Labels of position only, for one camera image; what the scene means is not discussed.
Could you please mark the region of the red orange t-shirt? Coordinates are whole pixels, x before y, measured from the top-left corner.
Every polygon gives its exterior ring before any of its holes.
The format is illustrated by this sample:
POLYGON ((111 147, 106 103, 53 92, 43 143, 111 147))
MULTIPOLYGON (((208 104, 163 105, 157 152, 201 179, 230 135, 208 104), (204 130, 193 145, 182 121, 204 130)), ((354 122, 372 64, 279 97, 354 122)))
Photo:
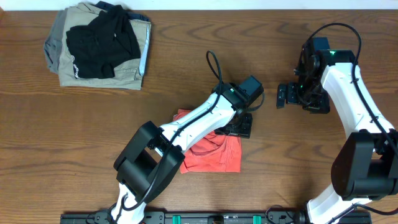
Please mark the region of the red orange t-shirt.
POLYGON ((242 154, 241 138, 212 131, 185 153, 180 173, 240 172, 242 154))

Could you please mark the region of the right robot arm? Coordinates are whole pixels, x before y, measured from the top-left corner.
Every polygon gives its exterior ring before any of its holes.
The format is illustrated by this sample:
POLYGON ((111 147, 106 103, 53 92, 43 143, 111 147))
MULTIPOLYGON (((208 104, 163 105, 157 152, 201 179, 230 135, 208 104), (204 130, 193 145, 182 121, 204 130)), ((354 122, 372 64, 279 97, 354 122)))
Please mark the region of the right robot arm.
POLYGON ((277 108, 299 105, 327 114, 333 103, 346 142, 331 167, 331 184, 295 214, 295 223, 339 223, 357 208, 397 194, 397 130, 382 115, 350 50, 302 49, 298 82, 281 84, 277 108))

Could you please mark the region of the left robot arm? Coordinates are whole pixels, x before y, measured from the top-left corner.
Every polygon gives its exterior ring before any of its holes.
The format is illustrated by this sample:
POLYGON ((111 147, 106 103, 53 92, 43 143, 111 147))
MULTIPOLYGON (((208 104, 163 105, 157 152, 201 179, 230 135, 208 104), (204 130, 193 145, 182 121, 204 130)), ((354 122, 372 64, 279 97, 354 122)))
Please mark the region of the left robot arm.
POLYGON ((111 223, 140 223, 146 205, 171 182, 186 152, 206 135, 249 138, 250 105, 263 94, 259 84, 220 83, 199 107, 168 124, 144 123, 114 162, 119 198, 111 223))

